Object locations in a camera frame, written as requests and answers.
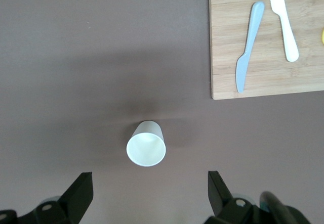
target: knife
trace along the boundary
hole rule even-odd
[[[298,59],[299,52],[289,23],[285,0],[270,0],[270,3],[273,12],[280,17],[286,58],[289,62],[294,62]]]
[[[247,42],[245,45],[245,51],[243,55],[237,60],[236,64],[236,88],[239,93],[244,91],[245,78],[248,70],[249,60],[251,56],[252,47],[255,37],[261,23],[261,19],[264,12],[263,1],[258,1],[253,4],[250,15],[249,30]]]

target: paper cup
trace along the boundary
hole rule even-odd
[[[166,145],[160,126],[150,120],[140,123],[127,143],[126,152],[132,162],[143,167],[161,162]]]

